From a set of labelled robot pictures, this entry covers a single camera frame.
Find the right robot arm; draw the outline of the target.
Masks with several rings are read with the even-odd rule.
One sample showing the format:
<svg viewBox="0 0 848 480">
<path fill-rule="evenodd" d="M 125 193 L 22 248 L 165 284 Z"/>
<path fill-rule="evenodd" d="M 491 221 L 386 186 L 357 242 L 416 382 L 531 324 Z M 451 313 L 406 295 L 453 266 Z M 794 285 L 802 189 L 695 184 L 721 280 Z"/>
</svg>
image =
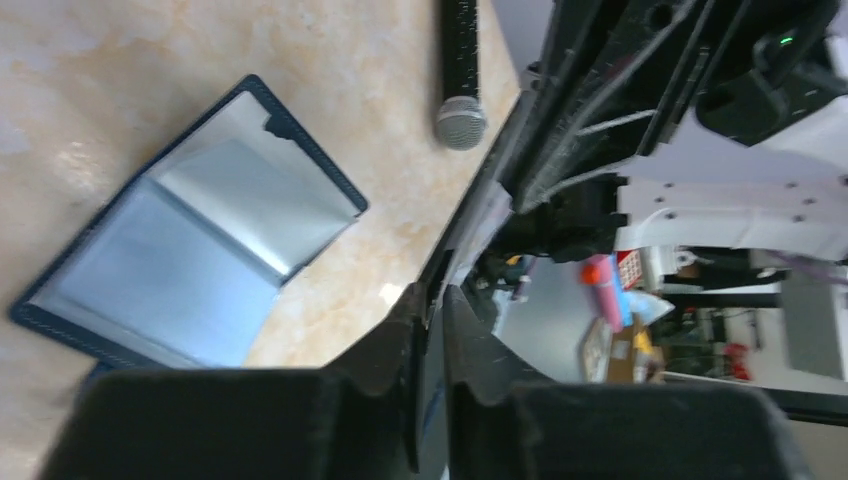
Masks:
<svg viewBox="0 0 848 480">
<path fill-rule="evenodd" d="M 637 160 L 621 249 L 847 257 L 847 5 L 755 1 L 681 132 Z"/>
</svg>

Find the blue leather card holder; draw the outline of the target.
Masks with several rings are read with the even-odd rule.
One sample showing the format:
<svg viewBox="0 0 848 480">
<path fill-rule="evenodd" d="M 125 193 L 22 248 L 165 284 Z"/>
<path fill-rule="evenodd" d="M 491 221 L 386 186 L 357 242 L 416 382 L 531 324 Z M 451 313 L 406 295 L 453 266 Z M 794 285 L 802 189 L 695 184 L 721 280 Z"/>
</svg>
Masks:
<svg viewBox="0 0 848 480">
<path fill-rule="evenodd" d="M 368 202 L 257 75 L 151 158 L 14 301 L 114 368 L 231 368 Z"/>
</svg>

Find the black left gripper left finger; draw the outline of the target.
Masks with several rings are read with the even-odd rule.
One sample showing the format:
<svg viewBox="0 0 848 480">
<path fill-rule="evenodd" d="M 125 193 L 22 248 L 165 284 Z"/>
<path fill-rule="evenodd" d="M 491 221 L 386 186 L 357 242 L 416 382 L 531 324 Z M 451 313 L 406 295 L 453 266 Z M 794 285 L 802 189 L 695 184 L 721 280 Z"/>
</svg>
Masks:
<svg viewBox="0 0 848 480">
<path fill-rule="evenodd" d="M 408 479 L 419 468 L 426 289 L 311 369 L 128 370 L 95 383 L 43 479 Z"/>
</svg>

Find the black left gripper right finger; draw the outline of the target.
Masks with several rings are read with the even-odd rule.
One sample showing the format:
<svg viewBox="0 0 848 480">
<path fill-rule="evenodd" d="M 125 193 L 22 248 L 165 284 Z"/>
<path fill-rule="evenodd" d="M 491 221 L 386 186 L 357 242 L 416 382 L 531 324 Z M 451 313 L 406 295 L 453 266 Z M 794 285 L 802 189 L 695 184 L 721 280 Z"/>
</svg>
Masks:
<svg viewBox="0 0 848 480">
<path fill-rule="evenodd" d="M 463 292 L 442 309 L 454 479 L 809 479 L 783 412 L 720 382 L 567 384 L 530 366 Z"/>
</svg>

